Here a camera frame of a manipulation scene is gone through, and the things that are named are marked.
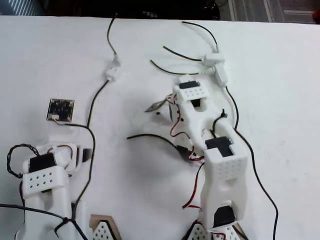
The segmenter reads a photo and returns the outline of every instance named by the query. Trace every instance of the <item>black cable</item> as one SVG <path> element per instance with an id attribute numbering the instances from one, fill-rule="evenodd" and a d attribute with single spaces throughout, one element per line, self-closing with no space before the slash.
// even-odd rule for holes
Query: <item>black cable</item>
<path id="1" fill-rule="evenodd" d="M 36 208 L 31 208 L 31 207 L 26 207 L 26 206 L 20 206 L 20 205 L 16 205 L 16 204 L 5 204 L 5 203 L 0 203 L 0 208 L 9 208 L 9 209 L 21 209 L 21 210 L 25 210 L 25 211 L 31 211 L 31 212 L 36 212 L 36 213 L 41 213 L 41 214 L 47 214 L 47 215 L 51 215 L 60 219 L 64 219 L 63 216 L 60 216 L 56 213 L 53 212 L 49 212 L 49 211 L 44 211 L 44 210 L 40 210 L 40 209 L 36 209 Z"/>
<path id="2" fill-rule="evenodd" d="M 163 46 L 163 48 L 167 51 L 169 51 L 170 53 L 174 54 L 174 55 L 177 55 L 181 58 L 184 58 L 184 59 L 188 59 L 188 60 L 191 60 L 191 61 L 195 61 L 195 62 L 201 62 L 202 60 L 201 59 L 196 59 L 196 58 L 191 58 L 191 57 L 188 57 L 188 56 L 185 56 L 185 55 L 182 55 L 180 53 L 177 53 L 176 51 L 173 51 L 171 50 L 170 48 L 166 47 L 166 46 Z"/>
<path id="3" fill-rule="evenodd" d="M 9 209 L 21 209 L 24 211 L 30 211 L 30 212 L 36 212 L 36 213 L 40 213 L 40 214 L 47 214 L 47 215 L 51 215 L 54 216 L 56 218 L 61 219 L 63 222 L 72 222 L 74 227 L 77 229 L 77 231 L 79 232 L 79 234 L 81 235 L 81 237 L 84 240 L 88 240 L 88 238 L 86 237 L 86 235 L 84 234 L 84 232 L 81 230 L 81 228 L 79 227 L 79 225 L 77 224 L 77 222 L 73 219 L 67 218 L 67 217 L 63 217 L 59 214 L 53 213 L 53 212 L 49 212 L 49 211 L 44 211 L 44 210 L 40 210 L 40 209 L 36 209 L 36 208 L 31 208 L 31 207 L 26 207 L 26 206 L 20 206 L 20 205 L 16 205 L 16 204 L 5 204 L 5 203 L 0 203 L 0 208 L 9 208 Z"/>
<path id="4" fill-rule="evenodd" d="M 220 114 L 220 116 L 213 121 L 213 124 L 212 124 L 212 135 L 214 138 L 216 138 L 216 131 L 215 131 L 215 128 L 216 128 L 216 123 L 222 119 L 222 118 L 226 118 L 228 115 L 225 113 L 225 109 L 222 109 L 222 113 Z"/>
<path id="5" fill-rule="evenodd" d="M 25 144 L 25 143 L 22 143 L 22 144 L 19 144 L 19 145 L 14 145 L 12 148 L 10 148 L 7 156 L 6 156 L 6 169 L 7 171 L 12 174 L 13 176 L 15 176 L 16 178 L 18 179 L 22 179 L 22 176 L 23 174 L 22 173 L 15 173 L 12 169 L 11 169 L 11 166 L 10 166 L 10 162 L 11 162 L 11 155 L 12 155 L 12 152 L 16 149 L 16 148 L 20 148 L 20 147 L 24 147 L 24 148 L 28 148 L 30 149 L 36 156 L 39 156 L 39 152 L 38 150 L 30 145 L 30 144 Z"/>
<path id="6" fill-rule="evenodd" d="M 90 107 L 90 112 L 89 112 L 89 117 L 88 117 L 88 121 L 86 123 L 86 126 L 89 128 L 90 127 L 90 121 L 91 121 L 91 115 L 92 115 L 92 111 L 94 109 L 94 105 L 95 105 L 95 101 L 97 96 L 99 95 L 99 93 L 102 91 L 102 89 L 105 88 L 105 86 L 107 85 L 107 83 L 109 83 L 109 80 L 105 81 L 105 83 L 102 85 L 102 87 L 100 87 L 100 89 L 96 92 L 96 94 L 94 95 L 94 98 L 92 100 L 91 103 L 91 107 Z"/>
<path id="7" fill-rule="evenodd" d="M 225 90 L 228 93 L 228 95 L 230 96 L 233 104 L 234 104 L 234 108 L 235 108 L 235 113 L 236 113 L 236 119 L 235 119 L 235 125 L 234 125 L 234 129 L 237 130 L 238 128 L 238 124 L 239 124 L 239 110 L 238 110 L 238 106 L 236 104 L 236 100 L 234 99 L 234 97 L 231 95 L 231 93 L 229 92 L 229 89 L 227 86 L 225 86 Z"/>
<path id="8" fill-rule="evenodd" d="M 110 33 L 111 26 L 112 26 L 112 24 L 114 23 L 114 21 L 115 21 L 115 19 L 116 19 L 116 16 L 114 16 L 114 17 L 112 18 L 112 20 L 111 20 L 111 22 L 110 22 L 110 24 L 109 24 L 109 27 L 108 27 L 108 32 L 107 32 L 107 34 L 106 34 L 106 39 L 108 40 L 108 43 L 109 43 L 110 48 L 112 49 L 114 55 L 117 55 L 117 52 L 116 52 L 116 50 L 114 49 L 114 47 L 112 46 L 112 44 L 111 44 L 111 42 L 110 42 L 110 40 L 109 40 L 109 33 Z"/>
<path id="9" fill-rule="evenodd" d="M 197 27 L 200 27 L 200 28 L 202 28 L 202 29 L 206 30 L 206 31 L 211 35 L 211 37 L 213 38 L 213 40 L 214 40 L 215 44 L 216 44 L 216 45 L 218 44 L 218 43 L 217 43 L 217 40 L 216 40 L 215 36 L 212 34 L 212 32 L 211 32 L 211 31 L 209 31 L 209 30 L 208 30 L 207 28 L 205 28 L 204 26 L 201 26 L 201 25 L 196 24 L 196 23 L 193 23 L 193 22 L 187 22 L 187 21 L 182 21 L 182 23 L 183 23 L 183 24 L 190 24 L 190 25 L 194 25 L 194 26 L 197 26 Z"/>
<path id="10" fill-rule="evenodd" d="M 250 143 L 247 141 L 247 139 L 241 135 L 240 132 L 238 132 L 236 129 L 234 129 L 234 131 L 239 135 L 239 137 L 245 142 L 245 144 L 248 146 L 250 153 L 251 153 L 251 158 L 252 158 L 252 166 L 253 166 L 253 171 L 254 171 L 254 175 L 256 177 L 256 180 L 258 181 L 262 191 L 264 192 L 264 194 L 267 196 L 267 198 L 270 200 L 270 202 L 272 203 L 274 209 L 275 209 L 275 219 L 274 219 L 274 226 L 273 226 L 273 240 L 276 240 L 276 229 L 277 229 L 277 223 L 278 223 L 278 216 L 279 216 L 279 211 L 277 208 L 277 205 L 275 204 L 275 202 L 273 201 L 273 199 L 270 197 L 270 195 L 268 194 L 268 192 L 265 190 L 264 186 L 262 185 L 260 178 L 258 176 L 257 173 L 257 169 L 256 169 L 256 162 L 255 162 L 255 154 L 254 154 L 254 150 L 251 147 Z"/>
<path id="11" fill-rule="evenodd" d="M 81 237 L 84 239 L 84 240 L 88 240 L 88 238 L 86 237 L 86 235 L 84 234 L 84 232 L 81 230 L 80 226 L 78 225 L 78 223 L 76 222 L 76 220 L 72 219 L 72 218 L 67 218 L 67 217 L 64 217 L 62 222 L 56 226 L 54 228 L 54 233 L 55 235 L 59 238 L 58 236 L 58 230 L 65 224 L 67 224 L 68 222 L 71 222 L 75 229 L 77 229 L 77 231 L 79 232 L 79 234 L 81 235 Z"/>
<path id="12" fill-rule="evenodd" d="M 79 127 L 79 128 L 87 129 L 90 132 L 90 134 L 92 136 L 92 140 L 93 140 L 92 155 L 91 155 L 91 162 L 90 162 L 90 168 L 89 168 L 89 178 L 88 178 L 88 181 L 85 184 L 83 190 L 81 191 L 80 195 L 78 196 L 78 198 L 76 199 L 76 201 L 74 203 L 74 208 L 72 211 L 72 219 L 74 220 L 74 219 L 76 219 L 76 209 L 77 209 L 78 203 L 79 203 L 81 197 L 83 196 L 83 194 L 85 193 L 85 191 L 87 190 L 87 187 L 89 186 L 90 181 L 91 181 L 92 169 L 93 169 L 93 165 L 94 165 L 94 157 L 95 157 L 95 151 L 96 151 L 96 137 L 95 137 L 94 133 L 92 132 L 92 130 L 85 125 L 80 125 L 80 124 L 75 124 L 75 123 L 66 123 L 66 124 L 63 124 L 63 126 L 71 126 L 71 127 Z"/>
<path id="13" fill-rule="evenodd" d="M 126 139 L 134 139 L 134 138 L 145 137 L 145 136 L 162 139 L 162 140 L 166 141 L 168 144 L 170 144 L 171 146 L 173 146 L 179 152 L 178 148 L 172 142 L 170 142 L 168 139 L 164 138 L 163 136 L 159 136 L 159 135 L 156 135 L 156 134 L 143 133 L 143 134 L 137 134 L 137 135 L 133 135 L 133 136 L 128 136 Z"/>
<path id="14" fill-rule="evenodd" d="M 189 74 L 189 75 L 197 75 L 199 74 L 198 72 L 197 73 L 180 73 L 180 72 L 172 72 L 172 71 L 168 71 L 168 70 L 165 70 L 163 69 L 162 67 L 158 66 L 154 61 L 150 60 L 150 62 L 158 69 L 168 73 L 168 74 L 175 74 L 175 75 L 186 75 L 186 74 Z"/>
<path id="15" fill-rule="evenodd" d="M 232 227 L 233 227 L 233 229 L 235 230 L 236 234 L 238 234 L 238 235 L 239 235 L 240 237 L 242 237 L 244 240 L 249 240 L 246 235 L 244 235 L 242 232 L 239 231 L 238 228 L 236 228 L 235 225 L 233 225 Z"/>

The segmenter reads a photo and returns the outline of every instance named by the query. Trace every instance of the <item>white connector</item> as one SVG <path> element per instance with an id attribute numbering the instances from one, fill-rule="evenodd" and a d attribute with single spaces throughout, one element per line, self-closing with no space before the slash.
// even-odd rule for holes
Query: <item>white connector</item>
<path id="1" fill-rule="evenodd" d="M 214 68 L 213 76 L 218 85 L 222 88 L 227 86 L 228 78 L 225 71 L 225 57 L 221 52 L 206 54 L 202 59 L 202 64 L 206 67 Z"/>
<path id="2" fill-rule="evenodd" d="M 104 71 L 105 80 L 115 81 L 120 76 L 121 61 L 117 54 L 114 55 L 110 65 L 106 66 Z"/>

